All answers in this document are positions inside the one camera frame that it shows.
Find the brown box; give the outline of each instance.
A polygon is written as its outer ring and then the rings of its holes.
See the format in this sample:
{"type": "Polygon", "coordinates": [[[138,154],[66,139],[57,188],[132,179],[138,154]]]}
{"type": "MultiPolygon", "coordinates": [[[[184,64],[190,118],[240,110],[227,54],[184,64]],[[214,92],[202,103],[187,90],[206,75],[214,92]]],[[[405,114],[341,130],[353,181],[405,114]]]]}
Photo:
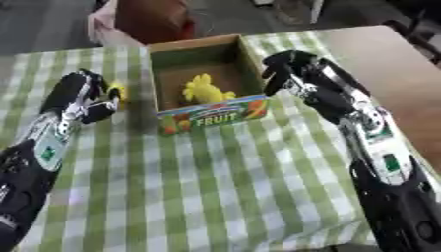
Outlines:
{"type": "Polygon", "coordinates": [[[264,83],[240,35],[215,36],[149,46],[157,116],[162,132],[261,118],[268,110],[264,83]],[[185,84],[207,73],[236,99],[197,104],[185,101],[185,84]]]}

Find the tablecloth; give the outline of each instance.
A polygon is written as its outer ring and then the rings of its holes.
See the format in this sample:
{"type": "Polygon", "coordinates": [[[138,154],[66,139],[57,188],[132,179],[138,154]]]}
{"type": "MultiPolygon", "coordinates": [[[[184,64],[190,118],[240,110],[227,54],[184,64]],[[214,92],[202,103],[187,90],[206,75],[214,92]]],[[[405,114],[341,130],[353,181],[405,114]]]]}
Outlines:
{"type": "MultiPolygon", "coordinates": [[[[331,57],[313,31],[247,36],[262,58],[331,57]]],[[[47,204],[18,251],[268,251],[374,244],[335,126],[287,92],[261,120],[158,134],[146,48],[17,56],[0,94],[0,146],[80,67],[127,85],[110,120],[81,127],[47,204]]]]}

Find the robotic hand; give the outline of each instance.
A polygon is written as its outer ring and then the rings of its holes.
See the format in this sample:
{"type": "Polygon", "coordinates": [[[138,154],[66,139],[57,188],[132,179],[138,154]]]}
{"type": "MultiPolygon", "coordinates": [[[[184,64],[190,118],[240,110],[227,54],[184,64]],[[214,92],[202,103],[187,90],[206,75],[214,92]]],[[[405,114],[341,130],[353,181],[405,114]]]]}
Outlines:
{"type": "Polygon", "coordinates": [[[13,146],[0,153],[0,251],[11,251],[28,233],[52,190],[79,122],[110,117],[124,90],[82,69],[61,79],[40,114],[13,146]],[[107,101],[97,99],[107,93],[107,101]]]}
{"type": "Polygon", "coordinates": [[[385,252],[441,250],[441,208],[391,114],[326,58],[285,51],[264,60],[267,96],[287,89],[337,125],[352,156],[355,191],[385,252]]]}

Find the table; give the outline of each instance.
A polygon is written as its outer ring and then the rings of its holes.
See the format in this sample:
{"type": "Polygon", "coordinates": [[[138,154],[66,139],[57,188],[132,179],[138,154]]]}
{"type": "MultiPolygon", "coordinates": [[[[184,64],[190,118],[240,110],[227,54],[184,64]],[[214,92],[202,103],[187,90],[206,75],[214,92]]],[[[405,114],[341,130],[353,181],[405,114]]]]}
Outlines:
{"type": "MultiPolygon", "coordinates": [[[[411,136],[399,103],[405,101],[405,109],[409,100],[420,107],[426,103],[392,84],[398,79],[405,87],[424,86],[415,93],[430,95],[427,89],[437,91],[434,84],[441,80],[410,45],[382,27],[247,36],[246,43],[256,59],[294,47],[334,57],[397,114],[411,136]],[[383,59],[372,57],[375,52],[383,59]],[[399,62],[400,67],[395,61],[402,57],[411,62],[399,62]],[[409,69],[424,74],[414,76],[409,69]],[[397,76],[400,70],[406,76],[397,76]],[[406,100],[390,100],[395,93],[382,91],[401,92],[406,100]]],[[[119,79],[130,93],[125,110],[82,127],[73,139],[48,204],[19,251],[268,251],[374,244],[347,173],[346,145],[333,125],[281,92],[262,120],[161,137],[152,115],[147,56],[144,48],[117,47],[15,58],[11,78],[1,86],[0,148],[32,121],[55,82],[78,67],[119,79]]],[[[429,117],[420,120],[436,121],[431,113],[421,114],[429,117]]]]}

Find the yellow object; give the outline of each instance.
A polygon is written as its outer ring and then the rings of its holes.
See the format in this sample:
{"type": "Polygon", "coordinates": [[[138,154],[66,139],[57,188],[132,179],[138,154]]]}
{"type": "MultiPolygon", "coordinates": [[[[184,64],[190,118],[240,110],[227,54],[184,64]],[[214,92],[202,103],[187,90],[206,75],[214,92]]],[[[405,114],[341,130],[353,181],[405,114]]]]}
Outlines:
{"type": "Polygon", "coordinates": [[[189,131],[190,130],[191,123],[188,120],[180,121],[180,122],[178,122],[178,124],[179,124],[179,127],[181,127],[182,130],[184,130],[184,131],[189,131]]]}
{"type": "Polygon", "coordinates": [[[127,102],[128,96],[127,96],[127,90],[126,88],[119,82],[113,82],[110,84],[110,86],[107,89],[107,95],[110,95],[110,92],[113,89],[118,89],[119,91],[119,106],[122,107],[123,103],[127,102]]]}
{"type": "Polygon", "coordinates": [[[201,104],[223,102],[236,98],[235,92],[223,93],[218,87],[212,85],[212,77],[209,74],[197,75],[192,82],[187,83],[183,94],[188,102],[196,98],[201,104]]]}

